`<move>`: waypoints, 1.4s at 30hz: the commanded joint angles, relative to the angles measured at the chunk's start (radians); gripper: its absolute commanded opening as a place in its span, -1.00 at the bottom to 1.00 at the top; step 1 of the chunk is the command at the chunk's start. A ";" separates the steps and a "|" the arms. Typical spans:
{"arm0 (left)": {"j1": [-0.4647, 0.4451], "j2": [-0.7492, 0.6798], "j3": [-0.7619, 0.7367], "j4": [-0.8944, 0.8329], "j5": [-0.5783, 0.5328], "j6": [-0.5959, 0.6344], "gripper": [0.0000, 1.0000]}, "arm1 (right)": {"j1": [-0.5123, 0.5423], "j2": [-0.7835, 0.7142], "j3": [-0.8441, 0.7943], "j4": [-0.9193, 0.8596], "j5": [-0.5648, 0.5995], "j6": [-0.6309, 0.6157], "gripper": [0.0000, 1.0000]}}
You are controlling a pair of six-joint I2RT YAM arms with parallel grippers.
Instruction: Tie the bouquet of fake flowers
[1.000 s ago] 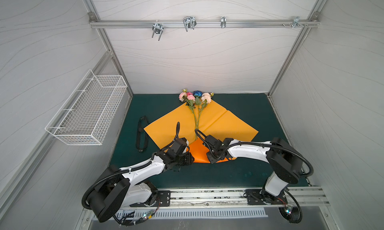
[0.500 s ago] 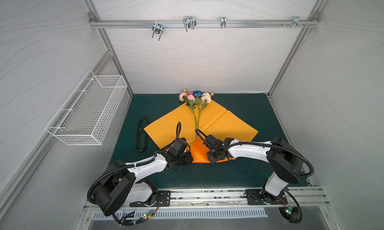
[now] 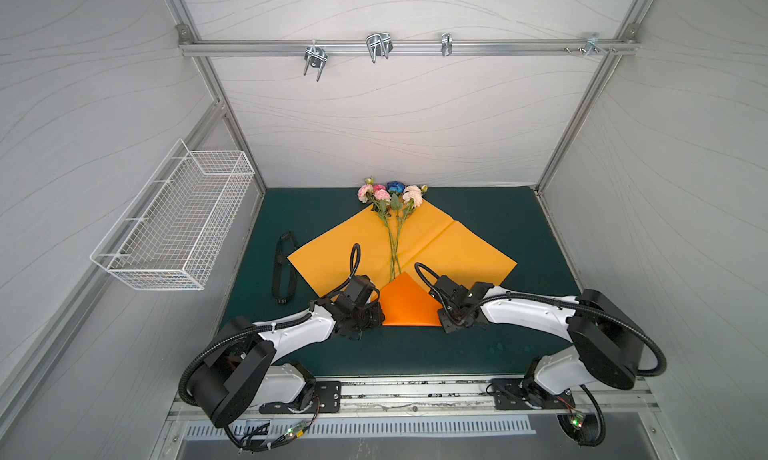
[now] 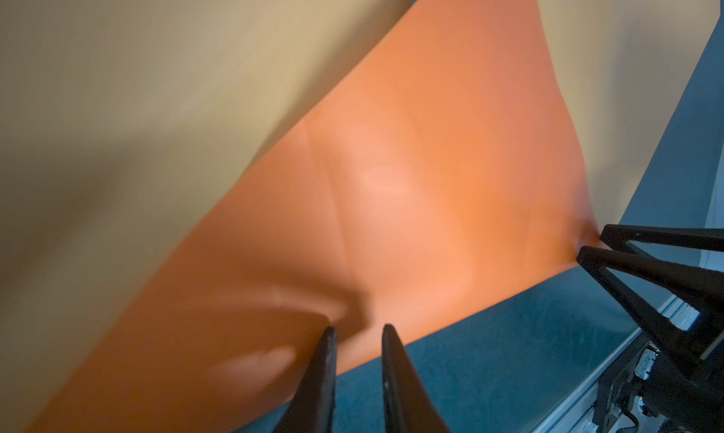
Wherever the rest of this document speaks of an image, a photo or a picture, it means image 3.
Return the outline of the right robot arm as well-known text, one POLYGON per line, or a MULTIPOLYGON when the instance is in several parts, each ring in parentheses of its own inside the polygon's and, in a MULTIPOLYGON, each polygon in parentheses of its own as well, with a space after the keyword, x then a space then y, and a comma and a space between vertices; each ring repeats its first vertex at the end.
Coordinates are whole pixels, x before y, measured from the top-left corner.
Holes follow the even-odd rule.
POLYGON ((513 388, 514 395, 526 400, 554 397, 592 382, 631 390, 637 377, 657 377, 668 367, 659 345, 596 290, 550 297, 483 282, 467 289, 442 277, 429 294, 441 306, 438 318, 448 333, 476 325, 512 325, 569 342, 529 366, 513 388))

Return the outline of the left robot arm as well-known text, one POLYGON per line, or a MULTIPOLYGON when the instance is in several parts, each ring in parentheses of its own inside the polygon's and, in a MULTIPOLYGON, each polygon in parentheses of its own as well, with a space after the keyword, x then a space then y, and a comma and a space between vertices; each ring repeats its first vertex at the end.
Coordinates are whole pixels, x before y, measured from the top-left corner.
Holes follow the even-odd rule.
POLYGON ((384 320, 378 301, 362 306, 313 301, 302 312, 267 322, 237 317, 186 367, 178 395, 201 408, 217 428, 232 424, 254 405, 281 403, 302 410, 311 402, 315 377, 296 362, 274 363, 335 336, 358 340, 384 320))

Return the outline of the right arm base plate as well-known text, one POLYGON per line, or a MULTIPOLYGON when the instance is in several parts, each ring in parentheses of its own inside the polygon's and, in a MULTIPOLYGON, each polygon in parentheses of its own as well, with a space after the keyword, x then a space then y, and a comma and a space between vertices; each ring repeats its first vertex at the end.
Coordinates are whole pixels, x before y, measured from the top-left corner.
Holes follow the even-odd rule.
POLYGON ((570 394, 566 392, 559 395, 551 394, 531 379, 492 379, 486 387, 485 393, 493 399, 496 410, 571 411, 575 409, 574 401, 570 394))

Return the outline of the orange wrapping paper sheet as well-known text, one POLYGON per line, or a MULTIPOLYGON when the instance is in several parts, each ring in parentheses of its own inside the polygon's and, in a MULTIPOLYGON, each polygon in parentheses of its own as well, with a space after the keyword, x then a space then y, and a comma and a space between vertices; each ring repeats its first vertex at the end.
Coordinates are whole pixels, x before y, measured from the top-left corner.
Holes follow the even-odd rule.
POLYGON ((380 290, 386 327, 438 327, 440 304, 430 297, 414 265, 420 262, 467 288, 499 286, 516 262, 428 202, 405 223, 398 245, 402 273, 390 278, 389 235, 379 217, 364 209, 292 253, 288 260, 323 296, 349 275, 353 245, 361 246, 358 272, 380 290))

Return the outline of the pink fake flower spray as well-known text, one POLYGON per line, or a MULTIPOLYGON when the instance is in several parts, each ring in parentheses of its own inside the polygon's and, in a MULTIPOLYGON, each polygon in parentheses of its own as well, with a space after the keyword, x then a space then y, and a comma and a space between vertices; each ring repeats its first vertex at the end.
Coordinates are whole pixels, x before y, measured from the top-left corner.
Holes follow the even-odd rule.
POLYGON ((370 204, 372 206, 372 211, 376 214, 373 205, 373 191, 375 185, 381 185, 386 189, 384 185, 376 184, 372 178, 367 178, 364 180, 363 185, 359 188, 357 197, 361 203, 365 205, 370 204))

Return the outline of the blue fake rose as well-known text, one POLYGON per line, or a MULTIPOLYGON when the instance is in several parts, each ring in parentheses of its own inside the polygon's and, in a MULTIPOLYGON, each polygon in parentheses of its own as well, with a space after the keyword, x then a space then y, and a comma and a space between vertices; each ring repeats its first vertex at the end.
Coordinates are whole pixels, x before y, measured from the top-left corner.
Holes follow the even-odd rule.
POLYGON ((391 218, 401 222, 406 210, 406 201, 404 200, 405 185, 401 182, 393 181, 386 184, 386 191, 390 196, 388 212, 391 218))

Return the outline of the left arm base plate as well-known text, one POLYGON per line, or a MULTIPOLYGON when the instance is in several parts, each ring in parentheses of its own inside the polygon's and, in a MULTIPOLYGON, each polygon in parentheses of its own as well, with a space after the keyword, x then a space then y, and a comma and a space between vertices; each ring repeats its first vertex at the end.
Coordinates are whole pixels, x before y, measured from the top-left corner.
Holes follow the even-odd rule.
POLYGON ((260 414, 296 415, 338 413, 341 404, 339 381, 310 381, 289 402, 272 402, 259 406, 260 414))

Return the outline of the peach fake flower spray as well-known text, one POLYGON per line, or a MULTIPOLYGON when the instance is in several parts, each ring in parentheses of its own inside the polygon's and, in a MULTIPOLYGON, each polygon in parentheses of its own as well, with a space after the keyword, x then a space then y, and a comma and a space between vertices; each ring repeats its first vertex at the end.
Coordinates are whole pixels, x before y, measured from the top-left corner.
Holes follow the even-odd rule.
POLYGON ((399 260, 399 242, 400 237, 402 235, 402 231, 404 228, 405 222, 413 215, 415 210, 422 206, 424 202, 424 194, 428 191, 427 185, 405 185, 405 193, 403 195, 404 200, 406 201, 406 210, 404 212, 404 218, 401 222, 399 222, 397 219, 395 219, 395 233, 394 239, 395 239, 395 259, 396 259, 396 266, 397 266, 397 276, 402 273, 402 267, 400 265, 399 260))

